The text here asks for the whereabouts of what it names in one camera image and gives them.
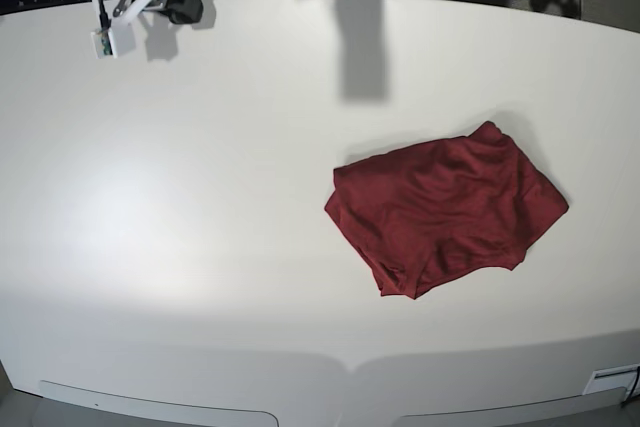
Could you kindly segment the dark red long-sleeve shirt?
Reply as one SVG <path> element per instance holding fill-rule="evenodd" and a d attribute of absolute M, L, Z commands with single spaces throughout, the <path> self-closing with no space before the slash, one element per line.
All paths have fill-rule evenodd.
<path fill-rule="evenodd" d="M 383 296 L 417 299 L 480 269 L 513 270 L 569 210 L 491 121 L 338 167 L 333 183 L 325 211 Z"/>

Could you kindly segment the white label plate on table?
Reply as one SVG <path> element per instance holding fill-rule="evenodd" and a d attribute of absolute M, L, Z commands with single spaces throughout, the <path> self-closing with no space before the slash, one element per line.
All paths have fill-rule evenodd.
<path fill-rule="evenodd" d="M 583 390 L 584 395 L 624 388 L 627 395 L 639 391 L 639 365 L 631 364 L 594 371 Z"/>

